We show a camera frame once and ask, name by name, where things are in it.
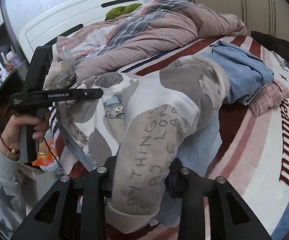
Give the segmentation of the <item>person left hand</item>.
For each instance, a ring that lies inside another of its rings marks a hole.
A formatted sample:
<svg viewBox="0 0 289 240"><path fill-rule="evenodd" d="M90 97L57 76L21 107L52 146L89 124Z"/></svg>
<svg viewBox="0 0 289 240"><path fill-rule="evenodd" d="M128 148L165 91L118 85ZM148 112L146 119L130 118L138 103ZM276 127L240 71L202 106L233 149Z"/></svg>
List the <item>person left hand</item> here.
<svg viewBox="0 0 289 240"><path fill-rule="evenodd" d="M49 129L49 119L51 112L46 111L45 116L39 119L36 116L29 114L15 114L13 115L4 131L0 135L0 152L8 159L17 161L18 152L20 151L20 129L23 125L34 126L34 133L32 138L38 142L44 140L44 136Z"/></svg>

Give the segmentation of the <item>grey star sleeve forearm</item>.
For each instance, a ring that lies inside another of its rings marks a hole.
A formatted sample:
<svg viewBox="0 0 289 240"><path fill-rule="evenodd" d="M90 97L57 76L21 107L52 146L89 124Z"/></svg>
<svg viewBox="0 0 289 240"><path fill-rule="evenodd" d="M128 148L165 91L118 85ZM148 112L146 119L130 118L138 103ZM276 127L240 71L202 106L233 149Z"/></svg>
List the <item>grey star sleeve forearm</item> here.
<svg viewBox="0 0 289 240"><path fill-rule="evenodd" d="M26 217L19 161L0 152L0 237L10 239Z"/></svg>

